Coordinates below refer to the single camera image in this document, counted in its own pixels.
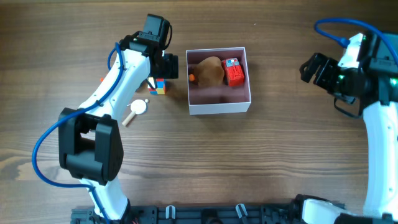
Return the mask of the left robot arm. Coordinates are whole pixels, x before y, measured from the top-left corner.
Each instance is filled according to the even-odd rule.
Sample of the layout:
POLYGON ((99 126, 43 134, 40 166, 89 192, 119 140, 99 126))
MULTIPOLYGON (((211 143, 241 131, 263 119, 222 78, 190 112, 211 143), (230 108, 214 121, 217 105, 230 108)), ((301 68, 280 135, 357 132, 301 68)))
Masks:
POLYGON ((89 191, 98 223, 131 220, 129 199, 118 172, 124 149, 119 123, 130 99, 148 78, 178 78, 178 57, 165 53, 172 36, 170 22, 148 14, 144 28, 116 43, 114 63, 96 91, 77 109, 59 116, 59 163, 89 191))

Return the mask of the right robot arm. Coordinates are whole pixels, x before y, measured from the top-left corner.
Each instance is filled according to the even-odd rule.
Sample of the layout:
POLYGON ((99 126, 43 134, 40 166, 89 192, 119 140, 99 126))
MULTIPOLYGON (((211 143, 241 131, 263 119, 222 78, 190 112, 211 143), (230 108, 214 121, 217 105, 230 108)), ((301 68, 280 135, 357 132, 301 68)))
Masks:
POLYGON ((368 136, 368 189, 363 215, 309 200, 302 204, 306 223, 397 223, 397 34, 383 38, 367 31, 346 40, 339 60, 313 54, 299 69, 304 82, 327 91, 335 101, 359 101, 368 136))

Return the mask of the multicolour puzzle cube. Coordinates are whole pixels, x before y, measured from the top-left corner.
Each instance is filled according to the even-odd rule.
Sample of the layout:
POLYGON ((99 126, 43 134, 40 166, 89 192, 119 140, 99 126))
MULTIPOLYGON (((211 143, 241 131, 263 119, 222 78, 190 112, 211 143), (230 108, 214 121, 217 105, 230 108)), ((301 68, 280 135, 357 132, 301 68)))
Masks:
POLYGON ((164 95, 166 93, 166 81, 163 78, 154 79, 149 77, 147 79, 147 89, 151 95, 164 95))

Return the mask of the brown plush toy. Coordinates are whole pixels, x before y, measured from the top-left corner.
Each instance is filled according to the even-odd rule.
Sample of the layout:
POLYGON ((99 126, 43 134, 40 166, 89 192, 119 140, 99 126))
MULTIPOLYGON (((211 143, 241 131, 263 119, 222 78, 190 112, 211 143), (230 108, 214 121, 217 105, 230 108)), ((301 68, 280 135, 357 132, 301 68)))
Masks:
POLYGON ((224 70, 218 57, 208 57, 195 65, 188 80, 200 88, 209 88, 224 83, 224 70))

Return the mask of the red toy fire truck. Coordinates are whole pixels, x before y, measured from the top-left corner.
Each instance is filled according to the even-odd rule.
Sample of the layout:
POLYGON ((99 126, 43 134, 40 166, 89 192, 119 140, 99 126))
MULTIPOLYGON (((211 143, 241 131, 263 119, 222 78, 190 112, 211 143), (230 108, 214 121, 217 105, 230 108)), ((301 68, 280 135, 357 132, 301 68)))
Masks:
POLYGON ((228 86, 244 84, 245 74, 237 58, 227 58, 221 61, 224 70, 224 82, 228 86))

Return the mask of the white pig rattle drum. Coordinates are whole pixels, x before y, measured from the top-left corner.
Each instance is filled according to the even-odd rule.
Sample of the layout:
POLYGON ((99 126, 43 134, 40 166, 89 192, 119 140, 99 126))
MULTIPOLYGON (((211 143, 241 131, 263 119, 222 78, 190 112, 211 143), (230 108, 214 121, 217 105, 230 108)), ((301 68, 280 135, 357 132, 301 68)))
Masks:
POLYGON ((127 126, 132 119, 138 115, 138 114, 143 114, 146 112, 147 110, 147 104, 149 103, 148 99, 144 99, 144 100, 134 100, 131 104, 130 104, 130 109, 131 112, 129 113, 129 115, 125 118, 125 120, 122 122, 123 126, 127 126))

